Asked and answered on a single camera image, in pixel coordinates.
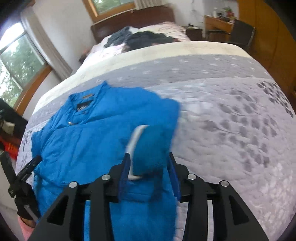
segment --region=patterned quilt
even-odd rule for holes
[[[114,87],[140,86],[180,102],[171,148],[176,161],[205,181],[228,180],[270,241],[277,240],[296,209],[296,118],[279,86],[251,57],[180,54],[130,64],[68,86],[39,105],[29,120],[17,172],[32,158],[32,133],[47,123],[70,94],[104,80]],[[179,204],[177,211],[175,240],[182,240],[187,205]],[[209,208],[208,240],[213,239],[211,216]]]

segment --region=wooden wardrobe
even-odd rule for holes
[[[277,13],[263,0],[237,0],[239,19],[256,28],[250,55],[296,101],[296,41]]]

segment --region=bottle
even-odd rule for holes
[[[218,9],[215,7],[215,8],[214,8],[214,11],[213,11],[213,16],[214,16],[214,18],[217,18],[217,10],[218,10]]]

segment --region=potted plant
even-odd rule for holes
[[[223,10],[224,10],[224,12],[226,12],[228,18],[231,18],[234,16],[231,7],[225,7],[225,8],[223,8]]]

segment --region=window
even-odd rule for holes
[[[135,9],[133,0],[83,0],[93,22]]]
[[[47,63],[31,42],[21,23],[0,40],[0,97],[11,107],[36,74]]]

